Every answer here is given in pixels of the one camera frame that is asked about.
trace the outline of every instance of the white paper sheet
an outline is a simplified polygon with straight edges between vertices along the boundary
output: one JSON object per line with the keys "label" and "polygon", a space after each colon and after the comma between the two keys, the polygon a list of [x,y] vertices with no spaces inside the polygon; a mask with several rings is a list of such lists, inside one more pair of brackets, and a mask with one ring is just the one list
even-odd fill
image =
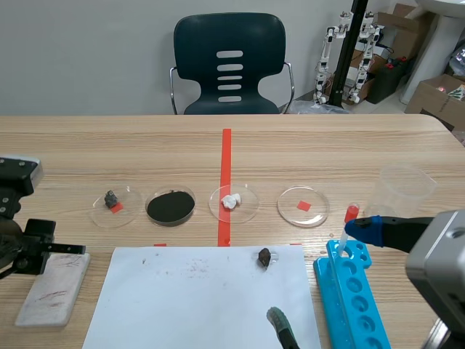
{"label": "white paper sheet", "polygon": [[301,349],[321,349],[301,246],[117,248],[83,349],[282,349],[280,308]]}

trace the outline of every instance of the black pole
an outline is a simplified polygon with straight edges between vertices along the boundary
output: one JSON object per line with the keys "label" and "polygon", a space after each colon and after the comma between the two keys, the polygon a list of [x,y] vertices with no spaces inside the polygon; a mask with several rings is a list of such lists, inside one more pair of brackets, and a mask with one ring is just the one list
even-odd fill
{"label": "black pole", "polygon": [[347,74],[349,73],[350,63],[352,62],[352,55],[354,54],[355,45],[357,44],[358,35],[360,34],[360,27],[362,25],[363,17],[365,16],[366,6],[368,0],[354,0],[352,3],[352,24],[350,31],[347,33],[344,42],[342,43],[341,55],[337,63],[337,69],[334,73],[333,88],[329,95],[328,104],[342,107],[342,93],[344,85],[346,84]]}

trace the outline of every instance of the white cotton ball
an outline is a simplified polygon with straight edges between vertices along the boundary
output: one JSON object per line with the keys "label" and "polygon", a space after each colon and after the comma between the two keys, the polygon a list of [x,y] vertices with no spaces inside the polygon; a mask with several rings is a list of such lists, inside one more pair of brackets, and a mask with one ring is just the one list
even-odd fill
{"label": "white cotton ball", "polygon": [[222,198],[221,202],[223,203],[223,206],[227,209],[234,209],[237,203],[235,197],[232,195],[226,195],[224,198]]}
{"label": "white cotton ball", "polygon": [[241,204],[241,198],[240,198],[240,195],[239,194],[233,194],[232,196],[234,196],[236,202],[238,203],[238,205]]}

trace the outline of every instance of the black soil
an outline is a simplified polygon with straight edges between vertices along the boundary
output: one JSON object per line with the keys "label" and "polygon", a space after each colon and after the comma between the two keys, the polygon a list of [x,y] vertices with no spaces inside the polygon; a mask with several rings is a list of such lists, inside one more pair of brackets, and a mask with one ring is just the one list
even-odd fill
{"label": "black soil", "polygon": [[147,206],[147,214],[162,225],[178,225],[189,219],[194,206],[191,195],[184,191],[172,191],[154,198]]}

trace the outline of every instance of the gray wall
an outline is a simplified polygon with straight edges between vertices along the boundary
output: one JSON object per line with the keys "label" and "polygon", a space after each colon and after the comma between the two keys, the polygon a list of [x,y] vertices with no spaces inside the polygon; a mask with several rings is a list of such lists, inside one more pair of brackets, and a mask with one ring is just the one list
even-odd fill
{"label": "gray wall", "polygon": [[[0,0],[0,114],[172,113],[173,30],[187,15],[269,12],[284,23],[296,96],[313,88],[325,28],[350,0]],[[370,0],[370,8],[388,7]],[[338,47],[334,49],[335,64]],[[289,98],[286,72],[262,80],[278,105]],[[179,109],[200,94],[176,80]]]}

